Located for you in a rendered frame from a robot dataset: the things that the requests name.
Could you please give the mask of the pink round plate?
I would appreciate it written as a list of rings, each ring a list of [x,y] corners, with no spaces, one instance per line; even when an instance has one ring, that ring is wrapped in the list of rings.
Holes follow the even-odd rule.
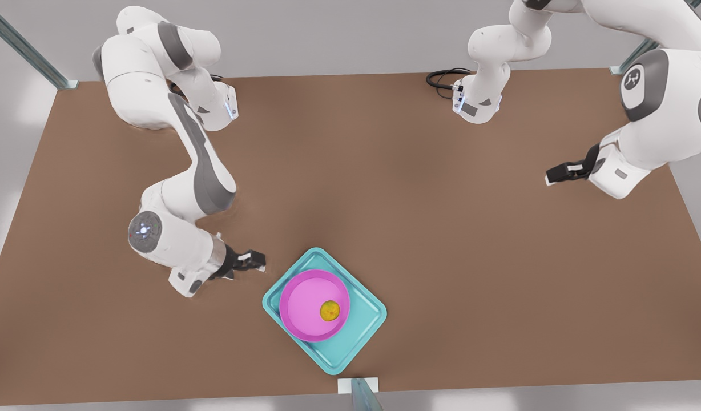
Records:
[[[340,305],[337,320],[325,322],[319,310],[325,301]],[[288,332],[301,341],[319,343],[339,333],[350,312],[348,287],[339,276],[321,269],[303,271],[284,287],[280,297],[280,319]]]

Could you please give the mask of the teal rectangular tray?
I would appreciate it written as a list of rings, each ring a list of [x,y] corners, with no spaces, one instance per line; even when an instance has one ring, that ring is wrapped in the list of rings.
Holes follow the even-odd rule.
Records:
[[[321,269],[339,276],[348,287],[350,294],[350,312],[345,325],[339,333],[319,342],[301,341],[292,336],[280,319],[280,297],[284,287],[294,276],[311,269]],[[307,250],[285,274],[280,276],[265,293],[262,305],[265,312],[288,333],[299,348],[330,375],[340,374],[353,361],[358,352],[379,330],[388,314],[384,304],[366,286],[334,257],[319,247]]]

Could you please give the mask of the silver frame post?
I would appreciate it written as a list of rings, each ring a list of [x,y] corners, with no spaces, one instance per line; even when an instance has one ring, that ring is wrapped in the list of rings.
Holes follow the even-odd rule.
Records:
[[[693,11],[695,11],[695,9],[701,5],[701,0],[685,0],[685,2],[690,6],[690,8],[693,9]],[[615,76],[622,75],[633,65],[637,58],[650,50],[658,49],[659,46],[660,44],[658,42],[654,41],[653,39],[646,38],[640,45],[638,45],[638,47],[636,47],[635,50],[633,50],[629,57],[625,58],[624,62],[620,63],[620,65],[609,67],[609,72]]]
[[[35,68],[40,75],[58,90],[74,90],[79,81],[69,80],[60,73],[9,21],[0,14],[0,37],[25,62]]]
[[[384,407],[377,398],[379,392],[377,377],[338,379],[337,392],[351,395],[352,411],[384,411]]]

